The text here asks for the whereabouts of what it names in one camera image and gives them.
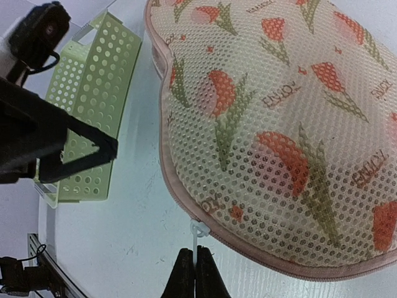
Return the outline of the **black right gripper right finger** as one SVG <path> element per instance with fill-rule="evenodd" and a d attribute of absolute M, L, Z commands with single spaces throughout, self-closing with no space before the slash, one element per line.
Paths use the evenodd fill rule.
<path fill-rule="evenodd" d="M 195 296 L 197 298 L 231 298 L 211 251 L 204 246 L 197 247 Z"/>

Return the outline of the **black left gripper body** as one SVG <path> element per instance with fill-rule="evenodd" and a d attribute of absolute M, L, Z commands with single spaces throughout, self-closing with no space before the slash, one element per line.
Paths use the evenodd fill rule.
<path fill-rule="evenodd" d="M 1 183 L 35 176 L 36 161 L 63 148 L 69 115 L 1 79 Z"/>

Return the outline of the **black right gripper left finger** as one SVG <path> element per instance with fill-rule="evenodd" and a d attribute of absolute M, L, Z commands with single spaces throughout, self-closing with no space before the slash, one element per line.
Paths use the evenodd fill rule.
<path fill-rule="evenodd" d="M 182 248 L 169 276 L 161 298 L 194 298 L 195 269 L 193 251 Z"/>

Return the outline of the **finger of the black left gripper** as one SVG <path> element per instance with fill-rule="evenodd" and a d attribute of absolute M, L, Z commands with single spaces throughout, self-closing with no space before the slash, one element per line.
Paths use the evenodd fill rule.
<path fill-rule="evenodd" d="M 61 129 L 65 134 L 61 146 L 40 158 L 41 183 L 55 183 L 116 159 L 117 139 L 71 115 L 65 115 L 61 123 L 66 126 Z"/>

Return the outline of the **floral mesh laundry bag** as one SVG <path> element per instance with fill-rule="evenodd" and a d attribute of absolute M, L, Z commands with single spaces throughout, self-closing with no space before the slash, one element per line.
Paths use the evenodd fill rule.
<path fill-rule="evenodd" d="M 148 1 L 176 202 L 310 281 L 396 264 L 396 56 L 331 1 Z"/>

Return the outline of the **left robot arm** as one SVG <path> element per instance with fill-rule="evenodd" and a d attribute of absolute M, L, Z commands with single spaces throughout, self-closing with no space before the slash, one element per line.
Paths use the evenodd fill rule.
<path fill-rule="evenodd" d="M 9 39 L 20 22 L 17 19 L 1 37 L 1 183 L 35 176 L 42 183 L 54 183 L 116 159 L 116 139 L 17 85 L 25 65 L 12 55 Z M 97 150 L 62 162 L 69 131 L 91 141 Z"/>

